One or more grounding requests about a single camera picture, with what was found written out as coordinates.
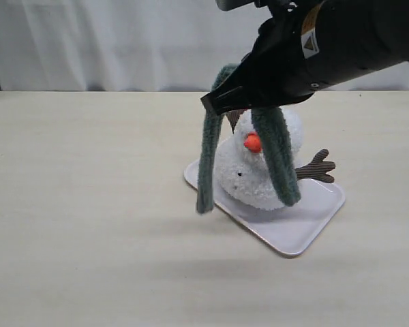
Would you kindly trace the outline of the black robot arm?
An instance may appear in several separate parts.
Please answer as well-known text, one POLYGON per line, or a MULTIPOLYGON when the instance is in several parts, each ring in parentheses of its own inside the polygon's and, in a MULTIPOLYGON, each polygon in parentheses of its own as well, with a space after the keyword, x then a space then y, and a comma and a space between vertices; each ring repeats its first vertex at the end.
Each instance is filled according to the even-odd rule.
POLYGON ((250 52, 201 101, 208 112, 297 104, 409 62, 409 1, 257 1, 270 19, 250 52))

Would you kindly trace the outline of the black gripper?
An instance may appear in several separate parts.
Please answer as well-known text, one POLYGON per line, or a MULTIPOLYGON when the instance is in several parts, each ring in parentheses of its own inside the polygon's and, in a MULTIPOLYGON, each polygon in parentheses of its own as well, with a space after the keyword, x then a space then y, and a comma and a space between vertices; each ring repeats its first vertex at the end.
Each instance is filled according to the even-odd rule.
POLYGON ((261 24, 251 52, 226 64, 200 98, 217 116, 250 108, 297 104, 322 89, 313 65, 321 58, 318 13, 282 13, 261 24))

